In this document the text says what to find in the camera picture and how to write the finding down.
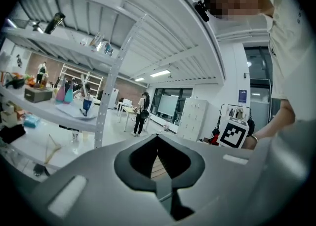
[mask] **woman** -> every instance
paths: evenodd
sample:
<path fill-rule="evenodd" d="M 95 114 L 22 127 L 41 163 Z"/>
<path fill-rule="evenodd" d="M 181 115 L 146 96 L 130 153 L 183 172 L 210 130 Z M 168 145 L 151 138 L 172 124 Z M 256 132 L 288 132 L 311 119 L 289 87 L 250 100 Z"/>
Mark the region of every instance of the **woman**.
<path fill-rule="evenodd" d="M 139 137 L 140 133 L 143 130 L 145 119 L 142 119 L 140 117 L 140 113 L 141 113 L 141 111 L 146 110 L 148 108 L 148 106 L 149 106 L 149 103 L 150 103 L 149 94 L 147 92 L 143 93 L 142 96 L 143 97 L 139 99 L 138 108 L 136 108 L 134 110 L 135 112 L 137 112 L 136 124 L 135 124 L 135 128 L 134 128 L 134 132 L 132 131 L 132 135 L 134 137 Z"/>

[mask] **hand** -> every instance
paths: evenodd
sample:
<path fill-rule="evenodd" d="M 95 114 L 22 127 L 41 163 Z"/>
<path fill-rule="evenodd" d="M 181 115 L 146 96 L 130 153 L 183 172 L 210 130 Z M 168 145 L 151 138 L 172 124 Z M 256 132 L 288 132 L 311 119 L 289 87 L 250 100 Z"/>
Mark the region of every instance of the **hand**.
<path fill-rule="evenodd" d="M 253 137 L 247 137 L 242 145 L 242 149 L 253 150 L 257 145 L 257 141 Z"/>

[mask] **brick wall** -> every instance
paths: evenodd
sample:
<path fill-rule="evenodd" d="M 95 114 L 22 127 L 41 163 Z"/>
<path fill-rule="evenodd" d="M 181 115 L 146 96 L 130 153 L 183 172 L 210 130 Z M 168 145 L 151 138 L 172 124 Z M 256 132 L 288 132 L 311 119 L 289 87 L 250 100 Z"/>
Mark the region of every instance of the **brick wall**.
<path fill-rule="evenodd" d="M 26 68 L 26 73 L 29 75 L 34 75 L 36 77 L 38 73 L 38 66 L 45 61 L 47 62 L 46 66 L 49 76 L 48 81 L 51 81 L 55 84 L 63 68 L 63 63 L 61 62 L 57 62 L 55 60 L 32 53 Z M 103 78 L 100 90 L 104 89 L 105 83 L 106 78 Z M 139 99 L 142 97 L 142 94 L 146 91 L 146 88 L 120 78 L 116 80 L 114 88 L 118 89 L 118 97 L 116 101 L 118 101 L 120 98 L 129 99 L 133 102 L 134 106 L 137 105 Z"/>
<path fill-rule="evenodd" d="M 106 83 L 106 78 L 103 78 L 102 89 L 104 89 Z M 118 89 L 118 101 L 120 98 L 129 99 L 132 101 L 133 105 L 136 106 L 142 94 L 146 91 L 146 88 L 130 83 L 126 80 L 117 78 L 114 88 Z"/>
<path fill-rule="evenodd" d="M 32 53 L 26 67 L 26 73 L 28 75 L 33 75 L 36 78 L 38 73 L 38 67 L 40 64 L 46 62 L 46 70 L 48 72 L 48 81 L 51 81 L 55 84 L 58 76 L 63 68 L 63 63 L 45 58 L 41 55 Z"/>

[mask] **black bag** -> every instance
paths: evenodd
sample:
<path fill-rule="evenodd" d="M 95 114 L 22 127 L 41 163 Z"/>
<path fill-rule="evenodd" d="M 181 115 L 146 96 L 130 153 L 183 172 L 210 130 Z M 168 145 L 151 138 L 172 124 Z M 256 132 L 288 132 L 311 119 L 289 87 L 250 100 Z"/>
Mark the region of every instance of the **black bag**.
<path fill-rule="evenodd" d="M 144 110 L 140 112 L 140 118 L 146 119 L 149 116 L 149 112 L 145 109 L 145 98 L 144 99 Z"/>
<path fill-rule="evenodd" d="M 247 136 L 251 136 L 255 130 L 255 122 L 253 121 L 253 119 L 251 119 L 251 117 L 249 118 L 249 120 L 247 121 L 248 126 L 249 126 L 249 130 L 248 130 L 248 135 Z"/>
<path fill-rule="evenodd" d="M 46 72 L 46 68 L 42 66 L 39 70 L 39 74 L 44 74 Z"/>

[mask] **pink bottle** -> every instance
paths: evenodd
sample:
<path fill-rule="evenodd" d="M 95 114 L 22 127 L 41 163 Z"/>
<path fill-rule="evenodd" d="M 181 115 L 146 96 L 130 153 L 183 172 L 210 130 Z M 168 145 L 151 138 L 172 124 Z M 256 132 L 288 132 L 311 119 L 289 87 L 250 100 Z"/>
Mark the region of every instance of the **pink bottle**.
<path fill-rule="evenodd" d="M 65 100 L 65 84 L 66 84 L 66 78 L 64 77 L 63 83 L 61 87 L 59 88 L 57 95 L 56 95 L 56 102 L 63 103 Z"/>

